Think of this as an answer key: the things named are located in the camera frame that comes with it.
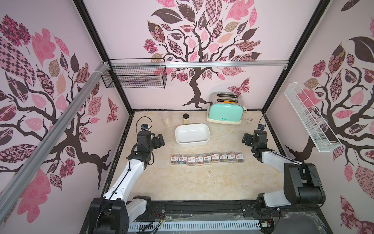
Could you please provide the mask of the paper clip box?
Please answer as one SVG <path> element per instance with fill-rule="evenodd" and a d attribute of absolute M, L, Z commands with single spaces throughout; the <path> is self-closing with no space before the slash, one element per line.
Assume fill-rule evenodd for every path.
<path fill-rule="evenodd" d="M 227 163 L 228 162 L 228 155 L 226 152 L 220 152 L 219 153 L 219 160 L 220 163 Z"/>
<path fill-rule="evenodd" d="M 195 156 L 195 165 L 203 165 L 204 164 L 204 157 L 202 155 Z"/>
<path fill-rule="evenodd" d="M 220 157 L 218 152 L 211 152 L 211 161 L 212 163 L 219 163 L 220 162 Z"/>
<path fill-rule="evenodd" d="M 244 162 L 244 156 L 242 152 L 235 152 L 235 158 L 237 163 Z"/>
<path fill-rule="evenodd" d="M 179 165 L 187 165 L 187 155 L 179 155 Z"/>
<path fill-rule="evenodd" d="M 179 164 L 179 155 L 178 154 L 172 154 L 170 156 L 170 163 L 171 163 L 171 165 L 178 165 Z"/>
<path fill-rule="evenodd" d="M 229 163 L 235 163 L 237 161 L 234 152 L 227 152 L 227 156 L 228 156 Z"/>
<path fill-rule="evenodd" d="M 194 155 L 188 155 L 187 156 L 187 165 L 188 166 L 194 166 L 195 165 L 195 156 Z"/>

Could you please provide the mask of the paper clip box side-left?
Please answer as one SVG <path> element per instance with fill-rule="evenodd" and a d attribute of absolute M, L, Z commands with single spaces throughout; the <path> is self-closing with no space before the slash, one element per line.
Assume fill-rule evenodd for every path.
<path fill-rule="evenodd" d="M 204 164 L 212 164 L 211 154 L 203 155 Z"/>

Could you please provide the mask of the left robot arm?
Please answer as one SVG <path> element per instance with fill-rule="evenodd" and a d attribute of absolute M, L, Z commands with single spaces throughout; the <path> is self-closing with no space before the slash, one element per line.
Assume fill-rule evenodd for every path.
<path fill-rule="evenodd" d="M 89 234 L 126 234 L 131 222 L 147 210 L 149 197 L 136 197 L 128 203 L 128 198 L 136 181 L 148 166 L 154 164 L 155 149 L 165 145 L 161 134 L 151 132 L 153 122 L 142 124 L 136 135 L 127 164 L 114 183 L 101 198 L 93 199 L 88 210 Z"/>

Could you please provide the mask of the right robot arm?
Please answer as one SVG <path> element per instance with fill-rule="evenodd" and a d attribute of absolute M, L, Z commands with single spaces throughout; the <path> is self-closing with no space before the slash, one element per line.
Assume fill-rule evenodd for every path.
<path fill-rule="evenodd" d="M 318 209 L 326 201 L 326 194 L 317 168 L 278 154 L 267 147 L 265 125 L 258 124 L 253 134 L 244 133 L 242 143 L 251 147 L 251 153 L 260 163 L 267 164 L 283 173 L 283 188 L 271 193 L 260 193 L 256 198 L 257 212 L 267 208 L 300 205 Z"/>

